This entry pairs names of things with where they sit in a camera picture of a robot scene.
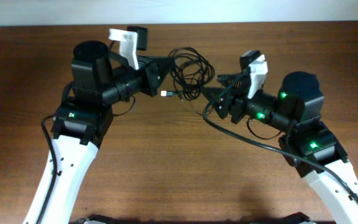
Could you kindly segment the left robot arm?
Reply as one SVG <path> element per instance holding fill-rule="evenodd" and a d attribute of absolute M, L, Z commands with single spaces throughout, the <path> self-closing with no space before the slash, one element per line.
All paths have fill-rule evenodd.
<path fill-rule="evenodd" d="M 73 81 L 63 90 L 60 106 L 50 115 L 51 131 L 41 126 L 49 147 L 41 181 L 24 223 L 68 223 L 85 174 L 113 119 L 112 106 L 136 93 L 157 95 L 175 66 L 171 57 L 139 57 L 140 68 L 97 40 L 73 50 Z"/>

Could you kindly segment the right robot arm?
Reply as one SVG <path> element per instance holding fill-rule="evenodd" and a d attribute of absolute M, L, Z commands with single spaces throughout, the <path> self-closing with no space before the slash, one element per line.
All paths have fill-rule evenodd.
<path fill-rule="evenodd" d="M 220 88 L 205 87 L 202 94 L 222 119 L 234 124 L 244 117 L 273 127 L 282 136 L 279 146 L 253 141 L 208 119 L 217 130 L 263 149 L 278 152 L 318 194 L 336 223 L 358 223 L 358 180 L 337 137 L 321 121 L 324 96 L 315 75 L 288 74 L 278 95 L 263 91 L 266 73 L 220 75 Z"/>

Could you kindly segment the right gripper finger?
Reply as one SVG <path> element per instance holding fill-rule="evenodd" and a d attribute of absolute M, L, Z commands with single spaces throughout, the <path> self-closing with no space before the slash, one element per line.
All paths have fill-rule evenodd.
<path fill-rule="evenodd" d="M 224 87 L 232 85 L 232 89 L 244 87 L 244 76 L 241 73 L 218 75 L 217 81 Z"/>
<path fill-rule="evenodd" d="M 221 119 L 225 119 L 229 115 L 234 100 L 234 92 L 232 89 L 202 87 L 201 93 L 208 101 L 216 99 L 211 106 Z"/>

